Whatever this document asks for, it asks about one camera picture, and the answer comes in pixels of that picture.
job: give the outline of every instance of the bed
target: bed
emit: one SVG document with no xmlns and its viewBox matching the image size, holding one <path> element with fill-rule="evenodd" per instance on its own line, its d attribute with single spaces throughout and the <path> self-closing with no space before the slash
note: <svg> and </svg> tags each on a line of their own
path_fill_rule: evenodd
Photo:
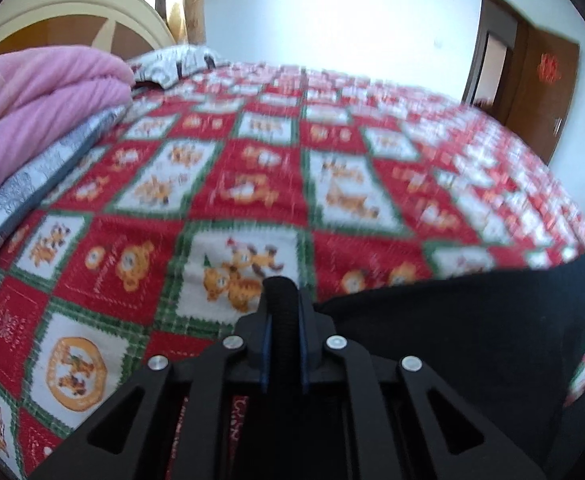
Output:
<svg viewBox="0 0 585 480">
<path fill-rule="evenodd" d="M 561 184 L 477 108 L 265 64 L 140 88 L 0 248 L 0 466 L 27 476 L 150 356 L 232 333 L 265 277 L 324 301 L 584 251 Z"/>
</svg>

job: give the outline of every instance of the circular emblem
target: circular emblem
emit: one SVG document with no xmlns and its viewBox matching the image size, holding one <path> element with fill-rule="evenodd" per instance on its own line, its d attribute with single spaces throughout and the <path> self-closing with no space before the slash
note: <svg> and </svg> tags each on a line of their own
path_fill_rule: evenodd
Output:
<svg viewBox="0 0 585 480">
<path fill-rule="evenodd" d="M 92 341 L 64 337 L 52 350 L 46 383 L 60 404 L 73 412 L 85 412 L 103 398 L 107 375 L 104 360 Z"/>
</svg>

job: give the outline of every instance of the doorway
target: doorway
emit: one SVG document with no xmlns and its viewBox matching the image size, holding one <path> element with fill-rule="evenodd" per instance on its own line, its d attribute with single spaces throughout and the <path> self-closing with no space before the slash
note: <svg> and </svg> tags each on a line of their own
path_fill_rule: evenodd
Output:
<svg viewBox="0 0 585 480">
<path fill-rule="evenodd" d="M 463 101 L 515 132 L 548 164 L 577 79 L 579 45 L 535 27 L 506 0 L 482 0 Z"/>
</svg>

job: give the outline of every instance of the door frame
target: door frame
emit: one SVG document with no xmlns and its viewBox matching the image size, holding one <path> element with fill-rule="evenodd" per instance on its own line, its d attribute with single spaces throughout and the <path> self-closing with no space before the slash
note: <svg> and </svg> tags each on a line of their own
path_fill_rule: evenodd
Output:
<svg viewBox="0 0 585 480">
<path fill-rule="evenodd" d="M 490 5 L 488 2 L 503 10 L 506 14 L 509 14 L 517 22 L 517 33 L 514 44 L 509 44 L 510 42 L 503 41 L 503 38 L 500 37 L 498 27 L 495 23 L 492 23 L 491 18 L 486 12 L 487 7 Z M 469 105 L 473 104 L 472 100 L 474 99 L 477 84 L 479 83 L 479 73 L 481 72 L 486 55 L 488 35 L 492 34 L 508 46 L 508 51 L 506 52 L 501 79 L 497 86 L 497 94 L 495 95 L 490 115 L 500 123 L 506 123 L 521 79 L 530 27 L 534 27 L 530 20 L 525 18 L 506 0 L 481 0 L 477 40 L 475 42 L 473 60 L 471 62 L 468 81 L 466 82 L 466 88 L 463 92 L 462 102 Z"/>
</svg>

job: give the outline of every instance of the pillow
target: pillow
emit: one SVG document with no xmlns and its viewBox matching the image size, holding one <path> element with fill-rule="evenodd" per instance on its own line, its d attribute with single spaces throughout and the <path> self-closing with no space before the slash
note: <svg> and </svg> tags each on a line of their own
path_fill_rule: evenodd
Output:
<svg viewBox="0 0 585 480">
<path fill-rule="evenodd" d="M 0 248 L 26 215 L 77 164 L 79 159 L 114 126 L 125 106 L 93 115 L 41 155 L 10 176 L 0 187 Z"/>
<path fill-rule="evenodd" d="M 316 310 L 370 354 L 423 359 L 544 464 L 585 352 L 585 254 L 548 270 L 367 290 Z"/>
<path fill-rule="evenodd" d="M 59 88 L 108 77 L 134 84 L 121 58 L 88 46 L 44 46 L 2 54 L 0 118 Z"/>
<path fill-rule="evenodd" d="M 175 45 L 128 60 L 137 83 L 152 82 L 168 89 L 200 70 L 230 64 L 207 46 Z"/>
</svg>

